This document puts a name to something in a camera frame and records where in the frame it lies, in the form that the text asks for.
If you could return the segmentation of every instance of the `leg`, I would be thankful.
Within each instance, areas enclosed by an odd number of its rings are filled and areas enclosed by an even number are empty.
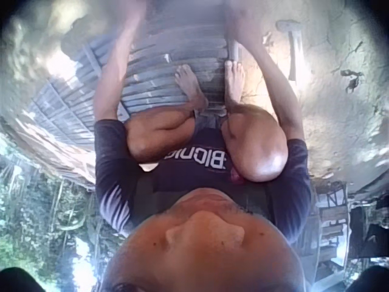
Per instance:
[[[195,130],[193,111],[208,107],[208,100],[188,65],[178,68],[176,82],[189,98],[186,104],[149,109],[126,123],[128,148],[139,163],[158,161],[183,147]]]
[[[222,133],[236,170],[246,179],[265,182],[276,178],[287,160],[286,137],[265,110],[240,105],[244,86],[241,64],[225,64],[225,105],[229,118]]]

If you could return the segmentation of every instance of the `hand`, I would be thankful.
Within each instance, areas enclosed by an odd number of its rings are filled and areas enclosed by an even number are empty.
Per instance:
[[[137,28],[145,19],[148,0],[118,0],[125,27]]]
[[[259,24],[256,23],[251,12],[238,1],[227,1],[225,8],[226,27],[229,37],[237,40],[246,49],[261,45],[263,36]]]

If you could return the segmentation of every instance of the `knee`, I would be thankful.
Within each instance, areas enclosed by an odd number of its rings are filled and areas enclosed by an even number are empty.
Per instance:
[[[147,130],[135,119],[128,121],[125,127],[128,150],[137,161],[142,161],[144,157],[147,157],[150,148],[150,141],[146,135]]]
[[[242,141],[238,149],[235,154],[232,153],[233,162],[238,172],[249,181],[271,181],[285,168],[288,150],[281,129],[274,129],[271,135],[261,136],[257,141]]]
[[[277,178],[284,170],[286,161],[287,150],[275,151],[262,157],[243,156],[236,168],[245,179],[264,183]]]

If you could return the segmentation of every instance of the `skin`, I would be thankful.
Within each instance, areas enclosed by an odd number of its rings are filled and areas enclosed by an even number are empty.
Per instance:
[[[96,120],[117,119],[130,47],[146,14],[144,0],[128,0],[126,7],[122,33],[96,90]],[[263,109],[239,104],[244,71],[227,62],[229,116],[222,133],[237,171],[249,180],[267,181],[284,167],[287,139],[304,138],[301,109],[285,76],[254,41],[261,33],[248,12],[227,8],[227,27],[262,69],[279,124]],[[151,109],[126,124],[129,150],[139,162],[157,161],[185,145],[195,129],[193,111],[208,105],[189,66],[177,69],[176,82],[188,96],[186,104]],[[124,283],[133,285],[128,291],[147,292],[305,290],[298,257],[277,228],[215,189],[187,194],[133,231],[111,260],[103,288]]]
[[[104,287],[120,283],[135,291],[304,291],[298,257],[279,231],[213,189],[189,193],[130,235]]]

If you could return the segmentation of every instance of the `man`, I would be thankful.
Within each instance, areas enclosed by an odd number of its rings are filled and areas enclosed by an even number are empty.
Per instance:
[[[146,1],[127,18],[94,97],[97,196],[127,241],[105,274],[106,291],[304,291],[295,252],[311,193],[301,109],[246,12],[227,8],[229,32],[261,68],[279,124],[240,105],[244,71],[225,64],[228,116],[207,107],[189,66],[176,81],[188,102],[135,115],[117,108]],[[159,161],[151,173],[139,163]]]

